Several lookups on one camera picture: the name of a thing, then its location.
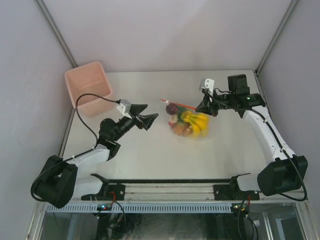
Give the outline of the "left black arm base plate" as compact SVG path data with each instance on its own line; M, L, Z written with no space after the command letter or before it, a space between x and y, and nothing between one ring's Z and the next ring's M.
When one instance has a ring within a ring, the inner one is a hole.
M123 201L125 198L126 186L124 184L105 185L97 194L87 194L82 196L82 201Z

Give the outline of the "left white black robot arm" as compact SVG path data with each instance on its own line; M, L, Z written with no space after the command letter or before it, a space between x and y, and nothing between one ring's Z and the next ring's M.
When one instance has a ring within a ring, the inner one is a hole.
M103 119L93 147L69 158L52 155L47 159L30 187L30 194L36 201L47 202L61 209L70 200L85 195L93 195L98 200L109 196L110 188L104 177L97 173L82 174L93 166L113 159L121 147L118 140L129 130L137 127L147 131L159 116L158 113L143 115L147 104L131 104L127 100L120 100L117 104L122 118L118 121Z

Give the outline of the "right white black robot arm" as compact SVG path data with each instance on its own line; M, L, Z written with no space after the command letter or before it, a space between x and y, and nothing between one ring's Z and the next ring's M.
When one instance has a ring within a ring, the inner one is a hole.
M308 197L304 177L308 168L305 156L298 156L286 144L274 125L266 103L259 93L251 93L245 74L227 78L228 90L215 87L215 81L205 78L199 90L204 94L196 112L217 116L220 110L234 110L250 125L262 149L266 166L259 173L245 173L232 177L230 195L237 200L248 192L261 192L265 196L281 195L302 189L303 202Z

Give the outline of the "clear zip top bag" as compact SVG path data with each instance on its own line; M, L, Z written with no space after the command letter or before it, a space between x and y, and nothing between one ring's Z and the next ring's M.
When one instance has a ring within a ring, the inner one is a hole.
M210 131L210 118L204 113L196 112L193 106L160 99L166 104L165 112L169 116L171 131L180 137L202 140Z

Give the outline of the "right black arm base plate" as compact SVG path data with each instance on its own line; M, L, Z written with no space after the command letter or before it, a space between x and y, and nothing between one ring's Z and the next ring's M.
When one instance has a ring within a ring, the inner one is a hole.
M234 190L229 184L215 184L213 185L213 194L216 201L242 201L248 194L251 200L260 200L260 195L253 191Z

